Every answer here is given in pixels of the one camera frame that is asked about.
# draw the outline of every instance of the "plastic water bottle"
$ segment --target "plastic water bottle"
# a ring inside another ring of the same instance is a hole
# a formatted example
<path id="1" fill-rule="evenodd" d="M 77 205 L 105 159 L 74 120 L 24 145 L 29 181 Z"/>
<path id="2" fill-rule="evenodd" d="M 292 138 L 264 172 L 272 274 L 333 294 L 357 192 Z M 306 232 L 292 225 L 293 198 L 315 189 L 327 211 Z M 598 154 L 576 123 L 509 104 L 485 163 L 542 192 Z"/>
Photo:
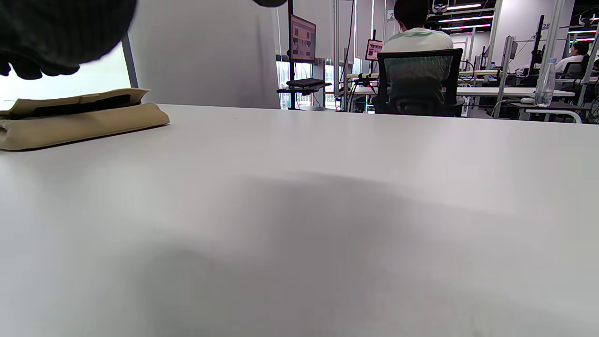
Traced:
<path id="1" fill-rule="evenodd" d="M 537 107 L 548 107 L 553 99 L 555 90 L 555 64 L 557 59 L 549 59 L 547 71 L 537 83 L 537 92 L 534 94 L 534 105 Z"/>

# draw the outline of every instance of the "white shirt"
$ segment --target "white shirt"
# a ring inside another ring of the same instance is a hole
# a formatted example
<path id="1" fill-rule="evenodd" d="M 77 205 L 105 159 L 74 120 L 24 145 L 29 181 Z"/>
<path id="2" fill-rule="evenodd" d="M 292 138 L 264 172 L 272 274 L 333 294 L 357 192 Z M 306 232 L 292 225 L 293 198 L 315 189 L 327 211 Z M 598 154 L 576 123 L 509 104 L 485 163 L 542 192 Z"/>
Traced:
<path id="1" fill-rule="evenodd" d="M 425 28 L 413 28 L 395 34 L 385 43 L 382 53 L 427 52 L 430 50 L 453 49 L 451 37 L 444 32 Z"/>
<path id="2" fill-rule="evenodd" d="M 565 58 L 561 61 L 559 61 L 556 65 L 555 65 L 555 72 L 556 73 L 563 73 L 565 70 L 565 66 L 568 65 L 568 63 L 571 62 L 582 62 L 582 59 L 584 59 L 585 57 L 582 55 L 576 55 L 576 56 L 571 56 L 569 58 Z"/>
<path id="3" fill-rule="evenodd" d="M 536 64 L 534 65 L 534 68 L 535 68 L 535 69 L 541 69 L 541 65 L 540 65 L 540 64 L 538 64 L 538 63 L 536 63 Z M 518 75 L 518 76 L 522 77 L 522 76 L 524 76 L 524 71 L 526 71 L 526 70 L 528 70 L 528 69 L 530 69 L 530 64 L 527 64 L 527 65 L 525 65 L 525 66 L 524 66 L 524 67 L 522 67 L 522 68 L 518 68 L 518 69 L 516 69 L 516 75 Z"/>

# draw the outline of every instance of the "white desk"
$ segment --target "white desk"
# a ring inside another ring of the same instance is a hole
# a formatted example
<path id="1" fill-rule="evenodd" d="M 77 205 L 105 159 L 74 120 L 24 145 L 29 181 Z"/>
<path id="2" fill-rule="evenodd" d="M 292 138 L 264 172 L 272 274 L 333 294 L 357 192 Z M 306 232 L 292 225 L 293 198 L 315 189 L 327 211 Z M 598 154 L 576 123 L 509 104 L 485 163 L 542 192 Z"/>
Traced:
<path id="1" fill-rule="evenodd" d="M 504 95 L 506 97 L 534 97 L 536 88 L 506 88 Z M 458 96 L 460 97 L 492 97 L 499 94 L 499 88 L 481 88 L 481 87 L 458 87 Z M 356 88 L 355 95 L 374 95 L 372 88 L 359 86 Z M 556 90 L 555 97 L 573 97 L 573 92 Z"/>
<path id="2" fill-rule="evenodd" d="M 594 84 L 595 82 L 599 81 L 599 77 L 591 77 L 591 79 L 589 80 L 590 84 Z M 582 83 L 582 79 L 556 79 L 555 80 L 556 83 L 574 83 L 576 82 L 576 84 L 581 84 Z"/>
<path id="3" fill-rule="evenodd" d="M 475 72 L 470 71 L 460 71 L 459 75 L 460 76 L 470 76 L 470 75 L 475 75 L 475 76 L 496 76 L 497 75 L 497 70 L 476 70 Z M 365 79 L 378 79 L 379 78 L 379 74 L 378 73 L 373 73 L 373 74 L 361 74 L 362 78 Z M 359 78 L 360 74 L 347 74 L 346 77 L 348 79 L 357 79 Z"/>
<path id="4" fill-rule="evenodd" d="M 164 110 L 0 152 L 1 336 L 599 334 L 596 126 Z"/>

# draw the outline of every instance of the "fluorescent light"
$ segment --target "fluorescent light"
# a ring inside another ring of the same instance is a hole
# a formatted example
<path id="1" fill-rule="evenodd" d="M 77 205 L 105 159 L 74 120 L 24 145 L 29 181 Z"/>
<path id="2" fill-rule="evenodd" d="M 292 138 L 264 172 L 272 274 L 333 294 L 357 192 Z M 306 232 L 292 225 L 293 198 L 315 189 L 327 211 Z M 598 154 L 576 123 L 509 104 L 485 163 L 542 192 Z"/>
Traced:
<path id="1" fill-rule="evenodd" d="M 474 8 L 474 7 L 480 7 L 480 6 L 482 6 L 482 5 L 481 4 L 460 5 L 460 6 L 448 7 L 447 10 L 448 11 L 463 10 L 464 8 Z"/>
<path id="2" fill-rule="evenodd" d="M 487 16 L 474 16 L 474 17 L 463 17 L 461 19 L 447 19 L 447 20 L 441 20 L 439 22 L 456 22 L 456 21 L 468 21 L 468 20 L 481 20 L 481 19 L 493 19 L 493 15 L 487 15 Z"/>
<path id="3" fill-rule="evenodd" d="M 585 34 L 585 33 L 594 33 L 596 31 L 573 31 L 573 32 L 568 32 L 568 34 Z"/>
<path id="4" fill-rule="evenodd" d="M 476 25 L 476 26 L 461 26 L 461 27 L 446 27 L 446 28 L 441 28 L 444 29 L 446 31 L 452 31 L 454 29 L 466 29 L 466 28 L 478 28 L 478 27 L 488 27 L 491 24 L 487 24 L 487 25 Z"/>

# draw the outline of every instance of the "tan fabric case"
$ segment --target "tan fabric case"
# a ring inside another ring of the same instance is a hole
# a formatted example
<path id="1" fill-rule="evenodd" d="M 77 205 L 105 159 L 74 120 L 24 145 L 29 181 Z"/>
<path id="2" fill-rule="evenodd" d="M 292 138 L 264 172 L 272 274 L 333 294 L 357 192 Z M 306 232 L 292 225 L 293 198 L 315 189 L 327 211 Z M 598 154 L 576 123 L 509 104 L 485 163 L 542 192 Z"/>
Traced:
<path id="1" fill-rule="evenodd" d="M 122 89 L 58 100 L 17 100 L 12 109 L 0 112 L 0 149 L 45 148 L 170 123 L 156 104 L 139 105 L 146 92 Z M 77 112 L 97 108 L 85 104 L 102 100 L 108 104 L 103 110 Z M 61 114 L 62 108 L 68 114 Z"/>

